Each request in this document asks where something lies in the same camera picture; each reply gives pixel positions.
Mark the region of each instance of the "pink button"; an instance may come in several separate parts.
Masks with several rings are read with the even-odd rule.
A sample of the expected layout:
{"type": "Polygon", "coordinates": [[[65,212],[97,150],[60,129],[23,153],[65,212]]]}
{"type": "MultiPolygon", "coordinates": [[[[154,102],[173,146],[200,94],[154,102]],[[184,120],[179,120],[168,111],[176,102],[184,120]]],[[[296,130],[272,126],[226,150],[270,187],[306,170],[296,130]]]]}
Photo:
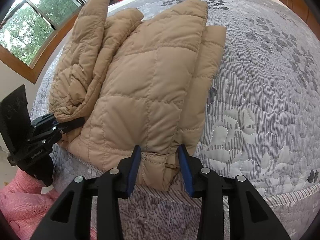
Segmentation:
{"type": "Polygon", "coordinates": [[[16,222],[11,221],[11,222],[10,222],[10,226],[12,227],[12,229],[13,229],[15,232],[20,231],[20,227],[19,227],[19,225],[18,225],[16,222]]]}

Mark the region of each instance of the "pink fleece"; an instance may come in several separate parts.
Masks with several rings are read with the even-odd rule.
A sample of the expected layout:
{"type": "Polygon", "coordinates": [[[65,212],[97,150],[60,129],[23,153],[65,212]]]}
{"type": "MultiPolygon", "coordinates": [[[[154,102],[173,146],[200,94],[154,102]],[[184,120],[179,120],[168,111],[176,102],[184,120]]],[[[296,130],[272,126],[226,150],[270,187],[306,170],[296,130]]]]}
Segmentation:
{"type": "MultiPolygon", "coordinates": [[[[39,180],[18,169],[10,184],[0,189],[0,209],[21,240],[31,238],[59,196],[55,189],[42,195],[42,187],[39,180]]],[[[94,229],[91,230],[91,239],[96,240],[94,229]]]]}

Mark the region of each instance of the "blue gripper pad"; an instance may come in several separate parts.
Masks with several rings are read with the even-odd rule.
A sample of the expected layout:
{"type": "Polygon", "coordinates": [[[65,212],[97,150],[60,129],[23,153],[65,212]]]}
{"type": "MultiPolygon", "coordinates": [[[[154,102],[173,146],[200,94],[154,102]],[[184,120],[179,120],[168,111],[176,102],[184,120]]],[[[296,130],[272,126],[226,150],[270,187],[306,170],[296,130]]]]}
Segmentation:
{"type": "Polygon", "coordinates": [[[193,183],[192,183],[192,174],[191,174],[191,170],[188,165],[186,154],[189,157],[189,154],[185,153],[183,150],[183,147],[180,145],[178,147],[178,158],[179,158],[179,163],[180,163],[180,169],[181,169],[184,184],[186,187],[186,192],[188,193],[188,195],[190,197],[192,197],[193,193],[194,193],[193,183]]]}
{"type": "Polygon", "coordinates": [[[134,185],[136,183],[137,179],[137,174],[138,174],[138,169],[140,166],[140,161],[141,161],[141,148],[140,146],[136,146],[133,150],[134,154],[134,159],[132,162],[132,166],[128,175],[128,187],[127,187],[127,194],[128,196],[131,195],[134,189],[134,185]]]}

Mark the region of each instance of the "tan quilted jacket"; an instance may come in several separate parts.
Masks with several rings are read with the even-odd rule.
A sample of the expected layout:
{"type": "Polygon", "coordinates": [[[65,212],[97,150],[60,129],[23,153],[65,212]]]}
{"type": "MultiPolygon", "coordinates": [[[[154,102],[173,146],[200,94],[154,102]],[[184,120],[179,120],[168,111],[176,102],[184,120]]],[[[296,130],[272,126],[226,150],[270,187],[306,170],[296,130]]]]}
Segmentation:
{"type": "Polygon", "coordinates": [[[106,18],[109,0],[81,10],[58,63],[50,111],[59,122],[84,116],[64,137],[68,151],[107,171],[143,151],[137,183],[167,190],[176,149],[193,154],[224,51],[226,28],[206,27],[207,4],[187,0],[148,21],[137,9],[106,18]]]}

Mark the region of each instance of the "window sill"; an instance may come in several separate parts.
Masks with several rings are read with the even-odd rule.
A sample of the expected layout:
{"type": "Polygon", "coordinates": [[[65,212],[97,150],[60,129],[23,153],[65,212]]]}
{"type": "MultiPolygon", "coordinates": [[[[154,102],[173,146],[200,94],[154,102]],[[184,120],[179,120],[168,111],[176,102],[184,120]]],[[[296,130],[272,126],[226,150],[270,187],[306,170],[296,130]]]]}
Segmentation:
{"type": "Polygon", "coordinates": [[[44,44],[39,49],[38,53],[28,66],[23,61],[18,59],[10,51],[0,44],[0,60],[6,64],[13,71],[29,80],[31,83],[36,84],[38,77],[47,63],[49,57],[54,52],[56,47],[62,41],[62,39],[68,34],[72,29],[79,11],[77,10],[68,20],[66,20],[61,28],[55,30],[44,42],[44,44]]]}

